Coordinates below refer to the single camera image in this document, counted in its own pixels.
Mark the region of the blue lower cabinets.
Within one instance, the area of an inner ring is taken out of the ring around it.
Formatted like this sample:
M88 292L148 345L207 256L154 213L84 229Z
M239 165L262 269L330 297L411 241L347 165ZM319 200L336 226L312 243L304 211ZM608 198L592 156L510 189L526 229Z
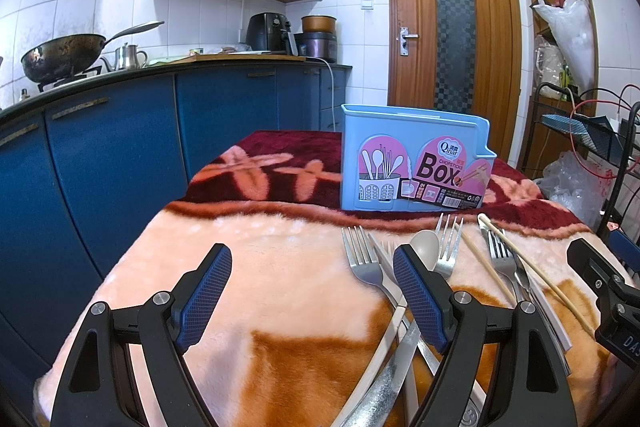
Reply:
M25 398L78 314L192 176L257 130L333 130L348 68L235 62L112 74L1 118L1 382Z

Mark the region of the blue utensil holder box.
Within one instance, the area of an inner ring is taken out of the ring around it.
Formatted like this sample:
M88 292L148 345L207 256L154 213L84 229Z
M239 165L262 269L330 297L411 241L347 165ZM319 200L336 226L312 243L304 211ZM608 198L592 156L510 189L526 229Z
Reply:
M482 205L497 154L480 116L344 104L341 208L461 211Z

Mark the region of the steel kettle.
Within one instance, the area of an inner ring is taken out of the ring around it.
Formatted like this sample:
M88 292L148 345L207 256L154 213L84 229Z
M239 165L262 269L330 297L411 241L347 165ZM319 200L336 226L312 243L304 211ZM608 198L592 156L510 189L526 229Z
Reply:
M144 51L139 50L136 44L125 43L115 50L113 63L110 63L106 56L101 56L101 60L107 72L119 72L145 67L149 57Z

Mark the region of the brown pot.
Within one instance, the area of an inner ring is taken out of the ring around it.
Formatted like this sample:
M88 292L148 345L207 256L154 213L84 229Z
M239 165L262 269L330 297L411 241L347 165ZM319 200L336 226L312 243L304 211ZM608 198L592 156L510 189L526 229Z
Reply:
M303 32L336 33L336 18L329 15L306 15L302 17Z

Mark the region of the plush floral blanket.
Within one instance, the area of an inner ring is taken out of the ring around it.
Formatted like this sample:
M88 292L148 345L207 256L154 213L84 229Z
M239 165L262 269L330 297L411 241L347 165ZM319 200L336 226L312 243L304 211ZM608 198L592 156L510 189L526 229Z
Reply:
M195 269L215 243L232 252L232 273L186 364L221 426L329 426L369 363L390 321L382 291L359 282L341 228L362 225L398 246L432 229L437 213L340 209L342 139L337 133L256 131L198 172L182 199L151 220L108 272L34 389L36 422L49 426L70 347L91 303L137 306ZM596 296L570 269L566 248L583 237L622 269L587 225L497 158L480 212L506 229L594 329ZM599 346L544 288L573 343L566 358L579 425L614 395L623 364Z

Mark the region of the white plastic bag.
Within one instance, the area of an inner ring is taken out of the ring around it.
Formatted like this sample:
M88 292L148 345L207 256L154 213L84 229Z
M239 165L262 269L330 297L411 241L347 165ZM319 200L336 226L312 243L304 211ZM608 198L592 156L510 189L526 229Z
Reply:
M562 8L558 8L538 0L532 9L548 23L577 86L591 89L596 50L588 4L585 0L565 0Z

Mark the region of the wooden chopstick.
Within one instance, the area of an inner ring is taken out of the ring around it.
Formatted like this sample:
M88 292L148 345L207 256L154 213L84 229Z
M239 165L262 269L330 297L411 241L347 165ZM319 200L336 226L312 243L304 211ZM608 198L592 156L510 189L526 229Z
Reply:
M499 239L501 239L503 241L503 243L506 244L506 246L510 247L512 249L512 251L514 251L514 253L521 260L523 260L526 263L526 265L528 265L529 267L532 268L532 270L538 275L538 277L540 277L541 280L543 280L544 283L546 283L552 289L552 291L555 293L555 295L557 295L558 298L563 301L563 303L567 307L567 309L570 309L570 311L572 311L572 313L575 315L575 317L578 320L578 322L580 324L582 324L582 328L585 329L585 331L591 337L594 337L594 329L591 326L591 324L582 315L582 312L580 312L575 307L573 301L570 300L570 298L568 298L567 295L565 295L563 293L563 291L561 291L561 288L559 288L559 286L556 286L555 283L553 283L552 280L549 279L548 275L546 273L544 273L544 271L542 271L538 267L538 265L536 265L535 262L530 260L529 257L525 256L523 251L521 251L521 249L518 248L518 246L516 246L512 242L512 239L509 239L509 237L506 236L506 234L502 233L495 225L493 225L492 222L490 221L490 219L485 215L485 213L480 213L478 215L478 219L480 219L480 221L482 221L484 223L484 225L487 225L489 230L491 230L494 233L496 233L497 236L499 237Z
M515 306L518 302L516 301L514 295L512 294L511 289L508 286L506 286L503 280L501 280L500 275L491 265L488 258L480 251L480 248L478 248L472 242L472 239L468 233L466 233L465 231L462 231L461 236L462 236L462 239L464 240L465 245L468 246L469 250L474 255L476 260L480 262L481 265L483 265L485 270L488 272L488 274L491 276L491 278L495 281L497 286L500 288L502 295L506 297L506 300L508 300L508 303L510 303L510 305L512 306Z

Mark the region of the beige plastic spoon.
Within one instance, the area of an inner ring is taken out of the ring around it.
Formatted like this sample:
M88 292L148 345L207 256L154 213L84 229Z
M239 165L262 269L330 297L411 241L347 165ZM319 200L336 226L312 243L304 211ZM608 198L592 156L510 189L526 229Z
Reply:
M432 230L422 230L412 236L410 245L416 252L424 267L434 271L439 256L439 238Z

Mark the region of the clear plastic bag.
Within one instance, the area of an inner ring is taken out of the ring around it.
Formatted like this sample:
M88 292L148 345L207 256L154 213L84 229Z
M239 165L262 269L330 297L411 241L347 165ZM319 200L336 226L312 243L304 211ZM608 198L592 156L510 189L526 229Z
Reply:
M593 176L579 165L572 152L563 152L556 161L544 167L542 177L534 182L552 202L570 210L593 230L598 227L611 179Z

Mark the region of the silver butter knife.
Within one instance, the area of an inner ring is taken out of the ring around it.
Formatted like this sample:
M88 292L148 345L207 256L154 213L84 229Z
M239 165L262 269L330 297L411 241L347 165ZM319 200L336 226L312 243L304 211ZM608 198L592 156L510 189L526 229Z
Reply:
M345 419L343 426L382 427L384 425L409 372L419 339L419 326L416 321L412 321L408 332L384 369L358 402L355 410Z

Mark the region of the black wok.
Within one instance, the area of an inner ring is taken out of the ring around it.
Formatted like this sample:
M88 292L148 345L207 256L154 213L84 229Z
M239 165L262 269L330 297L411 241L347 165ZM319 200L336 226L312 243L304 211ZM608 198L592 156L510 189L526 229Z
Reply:
M139 24L119 31L107 39L99 34L76 34L38 44L21 58L24 73L37 84L50 84L81 74L101 55L107 43L163 25L163 20Z

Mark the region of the wooden door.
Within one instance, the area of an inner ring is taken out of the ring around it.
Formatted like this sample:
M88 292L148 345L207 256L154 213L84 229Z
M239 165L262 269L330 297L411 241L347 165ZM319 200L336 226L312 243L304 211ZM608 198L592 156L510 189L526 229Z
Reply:
M482 116L506 159L520 84L518 0L390 0L390 104Z

